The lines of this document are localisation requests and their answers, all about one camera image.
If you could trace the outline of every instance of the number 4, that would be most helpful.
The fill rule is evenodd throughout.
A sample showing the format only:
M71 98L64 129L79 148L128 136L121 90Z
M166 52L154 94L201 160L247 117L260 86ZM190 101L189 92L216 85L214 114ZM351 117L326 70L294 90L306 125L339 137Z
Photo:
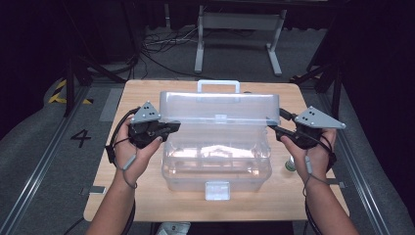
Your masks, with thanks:
M91 139L91 137L86 136L87 134L88 134L88 130L83 129L83 130L79 131L78 133L76 133L75 135L73 135L70 139L80 140L79 148L82 148L83 141Z

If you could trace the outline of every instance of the metal stand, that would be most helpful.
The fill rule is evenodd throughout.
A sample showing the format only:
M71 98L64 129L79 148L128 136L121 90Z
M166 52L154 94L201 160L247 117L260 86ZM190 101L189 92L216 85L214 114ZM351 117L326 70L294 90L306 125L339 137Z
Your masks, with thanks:
M275 53L278 38L284 24L287 11L281 11L280 15L255 15L255 14L228 14L209 13L204 11L204 6L199 8L198 20L198 49L196 52L195 73L201 73L204 61L204 28L229 28L229 29L252 29L252 30L273 30L274 38L272 43L266 44L269 60L274 74L282 74L278 59Z
M92 83L92 77L87 68L90 67L100 74L108 77L117 83L125 83L126 80L106 70L102 66L93 63L85 58L73 56L69 59L67 64L67 109L64 117L67 117L74 107L74 78L79 81L81 86L89 86Z
M291 78L290 82L300 85L318 74L321 74L321 76L314 86L317 93L325 93L330 88L331 84L335 82L332 97L332 115L333 118L339 119L340 96L342 91L342 70L339 63L321 66L302 76L294 76Z

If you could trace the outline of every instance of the wooden tabletop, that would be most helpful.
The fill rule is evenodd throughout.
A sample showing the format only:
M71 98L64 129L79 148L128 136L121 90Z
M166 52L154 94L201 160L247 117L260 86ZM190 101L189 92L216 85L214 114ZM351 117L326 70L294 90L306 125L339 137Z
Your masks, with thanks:
M196 92L197 81L178 80L132 80L128 81L122 93L111 135L130 110L150 101L158 110L161 91ZM279 94L280 107L299 114L306 109L299 88L286 83L241 82L241 92ZM235 92L232 86L204 86L204 92ZM281 126L294 130L293 122L281 118ZM161 175L163 146L153 155L144 174L138 179L136 189L136 221L266 221L306 220L304 212L303 184L296 172L285 169L290 154L284 145L275 139L275 132L267 134L271 147L272 175L256 192L231 192L230 201L206 201L205 192L174 192L167 188ZM115 167L109 163L104 151L94 181L95 186L110 187ZM332 170L328 177L335 177ZM345 199L338 185L331 186L348 214ZM84 218L92 220L104 196L90 195Z

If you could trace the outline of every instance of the yellow tape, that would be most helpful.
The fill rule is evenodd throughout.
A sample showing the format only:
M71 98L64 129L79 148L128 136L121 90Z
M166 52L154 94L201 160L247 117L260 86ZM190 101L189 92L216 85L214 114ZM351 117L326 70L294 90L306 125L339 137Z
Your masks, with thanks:
M49 103L61 103L61 104L67 103L67 99L59 98L59 94L61 93L62 89L64 89L65 85L67 85L67 80L62 78L61 82L59 82L51 98L49 99ZM93 103L94 103L93 99L85 99L82 102L82 104L85 104L85 105L92 105Z

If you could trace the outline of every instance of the gray triangular tracker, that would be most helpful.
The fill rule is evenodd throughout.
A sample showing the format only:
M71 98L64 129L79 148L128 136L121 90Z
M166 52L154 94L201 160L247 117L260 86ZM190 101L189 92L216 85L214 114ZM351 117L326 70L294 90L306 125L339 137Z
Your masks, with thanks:
M296 117L296 122L313 128L345 129L346 125L310 106Z
M131 120L131 124L139 123L139 122L146 122L151 120L158 120L161 118L161 115L156 110L156 108L147 101L140 110L135 113L133 119Z

